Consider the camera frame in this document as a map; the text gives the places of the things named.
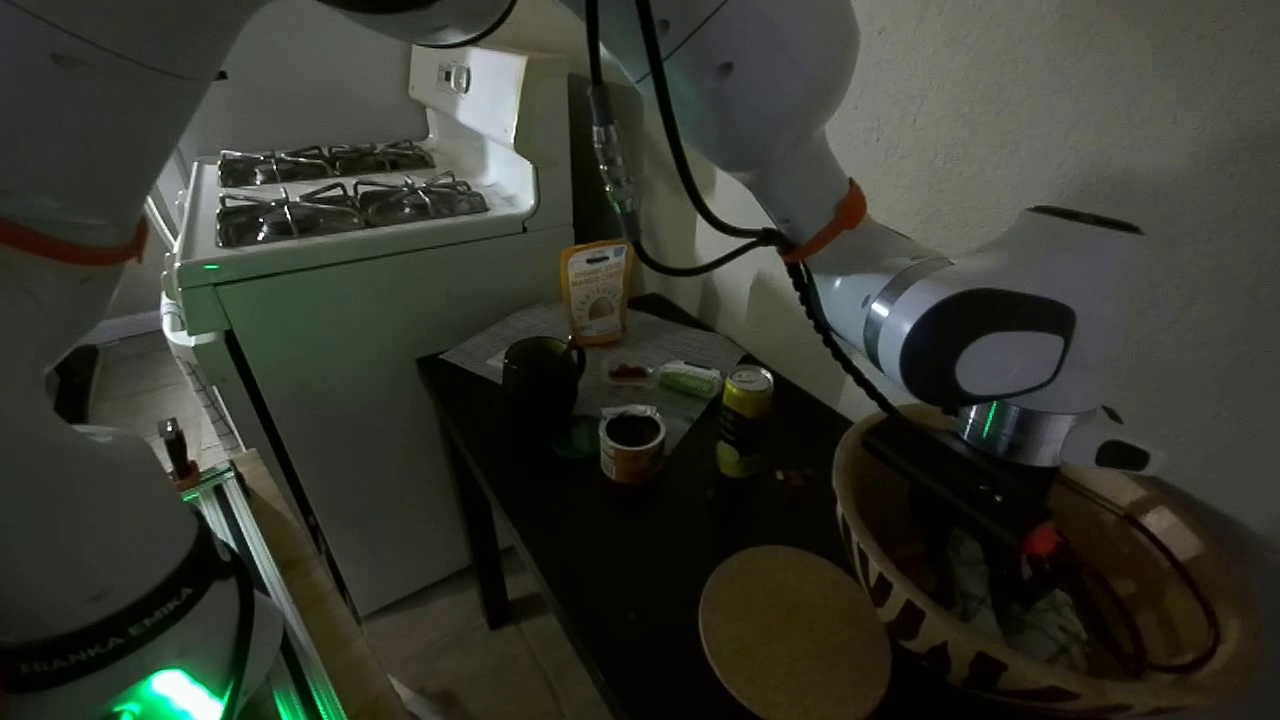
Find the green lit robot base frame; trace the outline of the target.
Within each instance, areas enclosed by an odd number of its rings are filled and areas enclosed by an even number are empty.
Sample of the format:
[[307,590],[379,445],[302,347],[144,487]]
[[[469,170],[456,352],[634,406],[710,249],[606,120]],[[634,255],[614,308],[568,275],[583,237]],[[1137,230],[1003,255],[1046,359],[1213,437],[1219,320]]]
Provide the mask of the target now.
[[233,660],[220,680],[183,680],[193,720],[347,720],[269,542],[269,524],[254,508],[249,469],[240,458],[199,469],[178,415],[158,431],[172,483],[214,531],[233,586]]

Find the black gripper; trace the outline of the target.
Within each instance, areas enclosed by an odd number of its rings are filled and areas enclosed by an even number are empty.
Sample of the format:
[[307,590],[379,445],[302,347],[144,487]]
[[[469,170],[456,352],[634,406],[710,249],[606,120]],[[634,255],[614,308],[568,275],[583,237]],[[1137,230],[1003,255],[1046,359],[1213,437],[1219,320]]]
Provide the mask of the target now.
[[1037,594],[1063,580],[1068,557],[1046,476],[1017,473],[909,415],[874,427],[874,454],[986,542],[1001,590]]

